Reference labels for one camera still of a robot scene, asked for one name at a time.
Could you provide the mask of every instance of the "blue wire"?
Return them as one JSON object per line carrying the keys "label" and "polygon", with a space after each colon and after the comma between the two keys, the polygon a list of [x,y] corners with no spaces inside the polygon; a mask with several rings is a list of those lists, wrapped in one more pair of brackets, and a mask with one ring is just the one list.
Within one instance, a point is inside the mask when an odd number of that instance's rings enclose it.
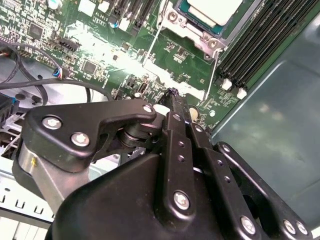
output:
{"label": "blue wire", "polygon": [[60,74],[60,69],[58,68],[58,70],[56,71],[56,73],[53,73],[52,75],[53,75],[54,77],[58,77],[59,74]]}

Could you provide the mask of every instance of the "cable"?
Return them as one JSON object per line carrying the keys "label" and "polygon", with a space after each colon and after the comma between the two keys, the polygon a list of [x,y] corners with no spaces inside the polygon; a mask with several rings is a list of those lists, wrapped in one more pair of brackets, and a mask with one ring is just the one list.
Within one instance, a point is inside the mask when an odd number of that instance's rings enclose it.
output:
{"label": "cable", "polygon": [[[28,79],[28,81],[30,81],[30,82],[36,82],[36,81],[38,81],[34,76],[32,76],[32,75],[28,72],[28,70],[26,69],[26,67],[25,67],[24,63],[22,62],[22,60],[19,61],[19,60],[17,59],[17,56],[15,57],[14,60],[15,60],[15,62],[19,65],[20,71],[21,71],[22,74],[26,77],[26,79]],[[43,106],[47,105],[49,98],[48,98],[48,93],[47,93],[46,89],[44,88],[44,86],[39,85],[39,86],[35,86],[35,88],[38,90],[38,92],[39,92],[40,95],[41,95],[42,105],[43,105]]]}
{"label": "cable", "polygon": [[91,103],[91,92],[90,92],[90,88],[85,88],[85,93],[86,93],[86,102],[87,103]]}
{"label": "cable", "polygon": [[[19,55],[19,52],[18,52],[17,49],[15,49],[14,47],[8,45],[7,43],[4,43],[4,45],[5,45],[7,48],[9,48],[10,50],[12,50],[13,52],[15,52],[15,54],[17,55],[17,60],[18,60],[18,61],[21,60],[20,55]],[[10,75],[6,78],[6,80],[0,82],[0,84],[5,84],[5,83],[9,82],[11,79],[13,79],[14,76],[17,74],[18,70],[19,70],[19,65],[18,65],[18,63],[15,63],[15,66],[14,66],[13,70],[11,71]]]}
{"label": "cable", "polygon": [[93,85],[93,84],[88,83],[88,82],[76,81],[76,80],[70,80],[70,79],[65,79],[65,80],[61,81],[61,80],[59,80],[57,78],[49,78],[49,79],[43,79],[43,80],[38,80],[38,81],[30,81],[30,82],[18,82],[18,83],[6,83],[6,84],[0,83],[0,90],[4,90],[4,89],[19,89],[19,88],[46,85],[46,84],[78,85],[78,86],[82,86],[82,87],[85,87],[85,88],[88,88],[88,89],[95,90],[98,93],[101,93],[102,95],[106,96],[108,101],[112,101],[113,100],[111,94],[108,91],[106,91],[104,88],[101,88],[99,86]]}
{"label": "cable", "polygon": [[27,44],[27,43],[19,43],[19,42],[8,42],[8,40],[6,39],[3,39],[3,38],[0,38],[0,44],[3,44],[5,46],[7,46],[8,48],[10,48],[12,51],[14,51],[17,55],[19,54],[19,52],[17,51],[17,49],[15,49],[14,47],[21,47],[21,48],[30,48],[30,49],[33,49],[37,52],[39,52],[40,54],[42,54],[43,56],[47,57],[57,68],[58,68],[58,76],[55,76],[55,77],[59,77],[60,79],[62,78],[63,76],[63,70],[62,70],[62,67],[59,65],[59,63],[57,63],[56,60],[54,60],[53,57],[51,57],[48,53],[46,53],[44,50],[36,47],[36,46],[33,46],[33,45],[30,45],[30,44]]}

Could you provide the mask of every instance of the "metal panel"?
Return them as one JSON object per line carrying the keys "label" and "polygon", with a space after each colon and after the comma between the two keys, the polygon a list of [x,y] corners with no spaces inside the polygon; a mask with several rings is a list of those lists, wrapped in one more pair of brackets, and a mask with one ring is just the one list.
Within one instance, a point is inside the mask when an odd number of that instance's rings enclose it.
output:
{"label": "metal panel", "polygon": [[319,136],[320,15],[214,130],[212,141],[229,143],[315,229]]}

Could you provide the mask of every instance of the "motherboard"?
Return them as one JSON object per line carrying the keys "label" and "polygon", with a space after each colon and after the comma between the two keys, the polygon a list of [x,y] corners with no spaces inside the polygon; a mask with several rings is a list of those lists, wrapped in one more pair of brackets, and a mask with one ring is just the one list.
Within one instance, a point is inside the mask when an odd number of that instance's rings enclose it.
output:
{"label": "motherboard", "polygon": [[175,88],[210,131],[318,12],[317,0],[0,0],[0,37],[114,100],[156,104]]}

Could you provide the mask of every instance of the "ram slot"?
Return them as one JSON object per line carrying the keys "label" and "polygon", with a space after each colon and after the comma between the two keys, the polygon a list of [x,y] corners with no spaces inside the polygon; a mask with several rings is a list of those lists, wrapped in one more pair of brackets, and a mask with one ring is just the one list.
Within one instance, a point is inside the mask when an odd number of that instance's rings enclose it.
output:
{"label": "ram slot", "polygon": [[242,51],[246,49],[246,46],[250,43],[250,39],[254,38],[257,31],[261,27],[264,21],[269,19],[272,11],[270,9],[276,8],[282,0],[275,2],[273,0],[268,1],[262,8],[258,16],[252,21],[252,23],[247,27],[241,37],[237,40],[234,46],[229,49],[227,56],[222,58],[222,63],[220,68],[227,71],[230,65],[232,65],[233,60],[236,59]]}
{"label": "ram slot", "polygon": [[138,35],[142,25],[144,24],[145,20],[147,19],[151,8],[154,6],[156,0],[147,0],[145,4],[143,5],[141,11],[136,17],[136,20],[134,21],[134,25],[131,31],[131,34],[133,36]]}
{"label": "ram slot", "polygon": [[256,29],[253,29],[253,31],[250,30],[250,32],[253,32],[252,36],[243,40],[244,43],[246,43],[245,46],[243,46],[239,52],[236,52],[235,57],[224,68],[228,72],[232,73],[232,77],[237,67],[248,60],[250,53],[254,51],[255,46],[257,47],[257,41],[263,40],[263,38],[272,30],[272,27],[279,21],[279,12],[284,14],[291,4],[292,1],[287,0],[282,1],[275,7],[272,7],[268,13],[268,18],[261,19],[261,23],[256,26]]}
{"label": "ram slot", "polygon": [[265,52],[266,49],[268,49],[269,42],[276,40],[279,34],[281,34],[286,27],[285,19],[297,10],[297,6],[294,6],[294,3],[295,1],[290,1],[289,4],[285,6],[285,9],[281,11],[281,14],[278,14],[277,12],[273,13],[274,19],[272,21],[272,25],[268,24],[260,31],[257,39],[252,41],[248,48],[250,51],[248,51],[248,53],[241,59],[238,59],[236,64],[232,66],[232,74],[234,78],[240,81],[242,75],[237,73],[239,71],[241,72],[241,69],[244,69],[242,66],[247,68],[251,62],[257,61],[256,58],[259,56],[259,52]]}
{"label": "ram slot", "polygon": [[128,6],[129,0],[120,0],[113,9],[113,16],[120,20],[125,14],[126,8]]}
{"label": "ram slot", "polygon": [[266,60],[274,53],[274,51],[281,45],[283,40],[285,40],[291,32],[295,29],[297,25],[299,25],[304,18],[307,16],[308,12],[317,4],[317,0],[308,1],[308,3],[303,6],[302,11],[298,15],[298,19],[291,23],[291,26],[284,32],[282,38],[278,38],[276,42],[272,45],[270,51],[267,52],[266,55],[262,55],[263,59],[256,65],[253,66],[251,71],[248,71],[247,74],[243,77],[245,79],[245,83],[248,83],[250,79],[254,76],[254,74],[263,66]]}
{"label": "ram slot", "polygon": [[130,6],[131,19],[136,19],[137,14],[141,11],[141,8],[144,4],[143,0],[135,0],[134,3]]}

